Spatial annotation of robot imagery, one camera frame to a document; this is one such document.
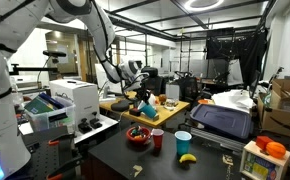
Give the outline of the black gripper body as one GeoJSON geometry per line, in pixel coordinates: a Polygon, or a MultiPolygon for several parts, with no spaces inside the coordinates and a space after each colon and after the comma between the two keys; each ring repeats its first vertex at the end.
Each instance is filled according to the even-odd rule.
{"type": "Polygon", "coordinates": [[[139,100],[144,101],[146,104],[149,103],[151,92],[146,88],[146,81],[142,80],[140,87],[136,90],[136,97],[139,100]]]}

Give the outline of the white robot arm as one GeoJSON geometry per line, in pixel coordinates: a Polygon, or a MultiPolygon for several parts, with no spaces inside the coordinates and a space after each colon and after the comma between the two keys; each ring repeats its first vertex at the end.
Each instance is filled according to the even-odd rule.
{"type": "Polygon", "coordinates": [[[0,180],[15,174],[31,160],[19,133],[9,60],[29,41],[43,19],[84,24],[108,80],[114,84],[126,82],[122,89],[127,91],[141,87],[137,61],[114,64],[109,60],[108,50],[116,33],[110,17],[96,0],[0,0],[0,180]]]}

